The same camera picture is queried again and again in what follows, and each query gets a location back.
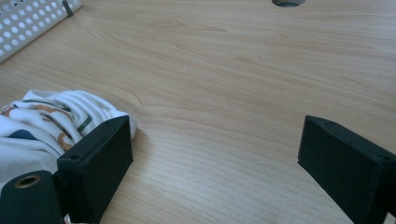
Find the patterned fabric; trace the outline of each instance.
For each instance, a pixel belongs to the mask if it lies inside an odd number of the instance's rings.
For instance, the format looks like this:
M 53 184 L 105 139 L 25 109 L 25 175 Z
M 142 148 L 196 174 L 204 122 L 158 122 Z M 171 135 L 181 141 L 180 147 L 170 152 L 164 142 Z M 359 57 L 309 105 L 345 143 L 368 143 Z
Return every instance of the patterned fabric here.
M 127 115 L 85 91 L 28 91 L 0 115 L 0 189 L 37 170 L 55 173 L 56 160 L 105 120 Z M 130 116 L 134 138 L 136 122 Z

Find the wooden surface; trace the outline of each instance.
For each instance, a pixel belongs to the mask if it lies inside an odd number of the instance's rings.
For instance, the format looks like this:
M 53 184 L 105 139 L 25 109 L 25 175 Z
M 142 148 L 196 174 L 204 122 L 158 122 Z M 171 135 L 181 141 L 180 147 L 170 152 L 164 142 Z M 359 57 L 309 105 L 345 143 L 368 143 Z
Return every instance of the wooden surface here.
M 82 89 L 138 121 L 102 223 L 351 223 L 299 165 L 305 115 L 396 153 L 394 0 L 83 0 L 0 65 L 0 105 Z

